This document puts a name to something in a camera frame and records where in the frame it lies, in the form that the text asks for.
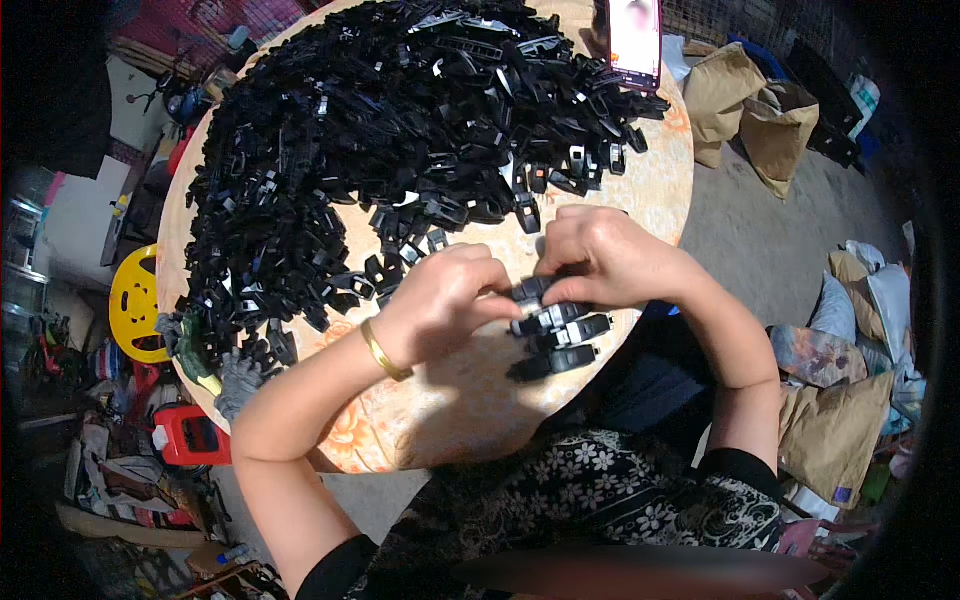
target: cloth bag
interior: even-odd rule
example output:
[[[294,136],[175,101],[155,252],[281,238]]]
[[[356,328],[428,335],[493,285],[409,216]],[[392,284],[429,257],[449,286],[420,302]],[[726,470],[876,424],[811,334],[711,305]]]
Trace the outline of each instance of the cloth bag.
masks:
[[[820,103],[799,85],[771,81],[743,107],[740,138],[754,170],[774,196],[785,200],[820,119]]]
[[[697,162],[711,169],[720,166],[720,147],[740,129],[743,100],[766,84],[740,42],[724,46],[690,69],[684,102]]]
[[[833,506],[850,509],[887,419],[894,373],[849,386],[783,391],[780,456],[786,469]]]

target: hand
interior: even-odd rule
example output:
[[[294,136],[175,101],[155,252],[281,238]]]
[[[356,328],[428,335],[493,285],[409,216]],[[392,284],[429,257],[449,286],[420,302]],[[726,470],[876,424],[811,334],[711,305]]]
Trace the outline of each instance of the hand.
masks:
[[[441,358],[482,325],[520,319],[513,300],[487,296],[512,284],[503,263],[484,244],[454,244],[424,258],[373,318],[384,353],[399,369]]]
[[[651,235],[620,210],[562,206],[546,226],[546,249],[536,274],[571,272],[543,295],[563,301],[635,306],[647,300],[678,303],[706,272],[686,252]]]

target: smartphone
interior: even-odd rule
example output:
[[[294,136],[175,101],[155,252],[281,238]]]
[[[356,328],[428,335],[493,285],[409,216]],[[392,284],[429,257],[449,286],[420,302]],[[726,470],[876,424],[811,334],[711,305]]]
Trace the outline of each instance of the smartphone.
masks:
[[[660,0],[606,0],[610,67],[624,85],[660,89]]]

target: floral tablecloth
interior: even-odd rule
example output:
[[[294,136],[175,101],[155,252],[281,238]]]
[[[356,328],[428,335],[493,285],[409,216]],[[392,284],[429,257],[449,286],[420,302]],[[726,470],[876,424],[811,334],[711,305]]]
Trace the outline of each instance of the floral tablecloth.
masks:
[[[254,55],[250,65],[272,46],[304,28],[323,23],[327,14],[359,4],[342,0],[303,18]],[[576,42],[576,52],[588,54],[581,30],[589,30],[591,0],[530,0],[540,14],[561,16],[561,29]],[[627,149],[627,173],[607,175],[603,190],[585,199],[569,196],[552,186],[538,198],[544,223],[562,204],[604,204],[626,210],[660,239],[676,245],[684,231],[693,186],[693,142],[684,99],[664,67],[660,96],[672,108],[662,122],[641,119],[649,152],[636,155]],[[188,293],[183,250],[191,241],[190,223],[196,207],[187,209],[186,190],[204,161],[203,145],[214,111],[198,127],[174,177],[160,223],[156,277],[161,312],[172,312],[180,296]],[[337,206],[347,226],[352,270],[363,271],[364,260],[378,252],[379,240],[368,225],[369,215],[356,206]],[[449,236],[451,243],[485,243],[502,260],[515,281],[532,274],[537,263],[537,235],[525,235],[516,219],[498,226],[473,224]],[[331,326],[323,335],[296,317],[286,325],[294,333],[300,360],[347,335],[377,312],[375,302],[363,302],[347,317],[330,312]],[[563,373],[531,385],[518,386],[504,376],[524,355],[521,344],[507,335],[504,323],[490,324],[474,336],[463,351],[436,364],[414,369],[403,383],[385,381],[347,403],[319,440],[321,455],[311,458],[318,470],[348,473],[427,468],[439,464],[479,461],[509,454],[526,444],[540,423],[557,412],[597,374],[620,347],[636,322],[633,309],[614,313],[613,332],[599,338],[597,361],[577,371]],[[227,432],[229,425],[213,406],[213,397],[200,386],[187,388],[206,413]]]

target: bracelet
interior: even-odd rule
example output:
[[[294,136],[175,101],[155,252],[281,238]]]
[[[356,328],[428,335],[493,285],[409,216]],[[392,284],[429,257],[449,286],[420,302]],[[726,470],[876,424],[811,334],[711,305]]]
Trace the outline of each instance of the bracelet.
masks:
[[[373,360],[376,361],[377,365],[383,367],[383,370],[393,378],[394,381],[404,381],[414,376],[413,369],[401,370],[396,367],[396,365],[390,362],[390,359],[387,358],[386,353],[384,353],[383,348],[377,343],[376,338],[373,337],[373,329],[370,326],[370,319],[367,319],[360,325],[360,333],[363,334],[363,339],[367,342],[367,348],[370,349],[370,354],[373,355]]]

